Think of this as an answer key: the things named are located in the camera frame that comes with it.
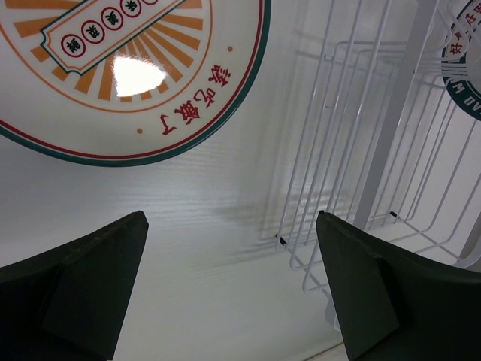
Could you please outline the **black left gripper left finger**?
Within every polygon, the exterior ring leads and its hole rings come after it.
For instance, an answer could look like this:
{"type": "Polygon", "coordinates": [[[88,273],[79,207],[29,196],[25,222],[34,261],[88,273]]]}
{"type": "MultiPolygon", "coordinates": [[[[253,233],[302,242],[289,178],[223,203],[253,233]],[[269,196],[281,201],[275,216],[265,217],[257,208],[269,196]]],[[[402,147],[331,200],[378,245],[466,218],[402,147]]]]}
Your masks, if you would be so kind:
{"type": "Polygon", "coordinates": [[[112,360],[149,223],[132,212],[1,268],[3,360],[112,360]]]}

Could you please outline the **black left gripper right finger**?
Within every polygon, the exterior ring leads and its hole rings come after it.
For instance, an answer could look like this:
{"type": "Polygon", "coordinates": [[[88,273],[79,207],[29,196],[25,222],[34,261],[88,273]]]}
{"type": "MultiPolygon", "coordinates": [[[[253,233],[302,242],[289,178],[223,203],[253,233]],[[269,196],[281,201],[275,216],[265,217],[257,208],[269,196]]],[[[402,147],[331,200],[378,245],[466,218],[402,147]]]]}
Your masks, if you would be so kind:
{"type": "Polygon", "coordinates": [[[350,360],[478,360],[480,274],[320,211],[316,233],[350,360]]]}

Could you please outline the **green rimmed lettered plate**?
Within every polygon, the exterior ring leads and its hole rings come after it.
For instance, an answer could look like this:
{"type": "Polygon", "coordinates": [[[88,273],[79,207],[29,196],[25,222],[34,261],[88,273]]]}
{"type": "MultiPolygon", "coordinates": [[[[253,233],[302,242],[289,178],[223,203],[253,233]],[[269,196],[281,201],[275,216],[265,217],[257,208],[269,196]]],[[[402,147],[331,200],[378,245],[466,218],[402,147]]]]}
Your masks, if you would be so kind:
{"type": "Polygon", "coordinates": [[[452,100],[480,119],[480,2],[468,1],[452,21],[443,48],[443,81],[452,100]]]}

